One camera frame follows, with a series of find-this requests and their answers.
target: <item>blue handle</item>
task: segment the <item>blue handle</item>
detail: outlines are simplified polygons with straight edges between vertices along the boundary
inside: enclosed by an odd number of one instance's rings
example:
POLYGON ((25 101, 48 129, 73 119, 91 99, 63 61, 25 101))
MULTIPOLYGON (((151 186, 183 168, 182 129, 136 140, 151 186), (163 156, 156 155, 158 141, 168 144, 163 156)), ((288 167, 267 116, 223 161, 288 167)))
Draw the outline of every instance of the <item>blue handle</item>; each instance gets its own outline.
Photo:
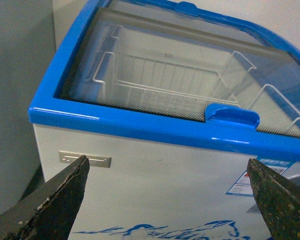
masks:
POLYGON ((260 117, 251 110, 212 103, 205 109, 205 121, 206 123, 217 123, 255 130, 260 123, 260 117))
POLYGON ((181 1, 174 6, 177 13, 185 14, 188 16, 198 17, 198 8, 190 2, 181 1))

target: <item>white wire basket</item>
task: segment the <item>white wire basket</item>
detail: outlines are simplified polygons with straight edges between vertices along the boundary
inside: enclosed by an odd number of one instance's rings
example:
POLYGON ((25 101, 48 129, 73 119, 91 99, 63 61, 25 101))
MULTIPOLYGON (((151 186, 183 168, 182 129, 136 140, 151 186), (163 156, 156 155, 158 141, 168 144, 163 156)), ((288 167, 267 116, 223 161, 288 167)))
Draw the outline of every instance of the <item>white wire basket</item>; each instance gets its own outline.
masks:
POLYGON ((91 47, 93 41, 87 47, 81 86, 75 90, 78 98, 195 121, 204 121, 208 104, 220 103, 257 112, 262 131, 271 129, 300 137, 296 125, 300 111, 275 86, 260 86, 251 74, 257 67, 239 51, 228 52, 119 24, 108 26, 103 34, 99 40, 110 41, 111 48, 102 51, 91 47), (288 116, 273 95, 295 117, 288 116))

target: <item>chest freezer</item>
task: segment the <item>chest freezer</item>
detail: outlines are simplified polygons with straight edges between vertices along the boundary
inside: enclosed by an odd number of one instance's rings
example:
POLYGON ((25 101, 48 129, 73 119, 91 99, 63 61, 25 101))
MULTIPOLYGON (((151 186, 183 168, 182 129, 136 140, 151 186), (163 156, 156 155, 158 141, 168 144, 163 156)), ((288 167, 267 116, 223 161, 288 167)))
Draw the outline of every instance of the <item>chest freezer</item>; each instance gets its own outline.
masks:
POLYGON ((245 171, 300 184, 300 51, 188 2, 89 0, 29 120, 45 180, 90 159, 69 239, 270 239, 245 171))

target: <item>sticker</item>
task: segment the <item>sticker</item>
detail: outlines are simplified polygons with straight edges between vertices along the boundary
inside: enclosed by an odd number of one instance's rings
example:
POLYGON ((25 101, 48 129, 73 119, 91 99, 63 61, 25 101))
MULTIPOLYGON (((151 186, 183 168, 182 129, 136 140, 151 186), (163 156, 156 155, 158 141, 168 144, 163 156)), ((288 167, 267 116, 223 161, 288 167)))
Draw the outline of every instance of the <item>sticker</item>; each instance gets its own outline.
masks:
MULTIPOLYGON (((271 168, 272 170, 276 171, 280 175, 282 175, 288 168, 290 168, 295 163, 293 161, 280 161, 260 157, 257 157, 256 159, 268 166, 269 168, 271 168)), ((246 197, 254 196, 247 171, 245 171, 239 177, 239 179, 232 185, 232 187, 226 194, 246 197)))
POLYGON ((145 240, 145 239, 184 239, 184 240, 250 240, 250 236, 240 234, 236 222, 233 220, 219 220, 206 223, 201 226, 182 230, 168 231, 168 226, 153 226, 150 224, 138 224, 131 228, 115 226, 97 231, 77 231, 75 234, 89 235, 117 235, 122 240, 145 240))

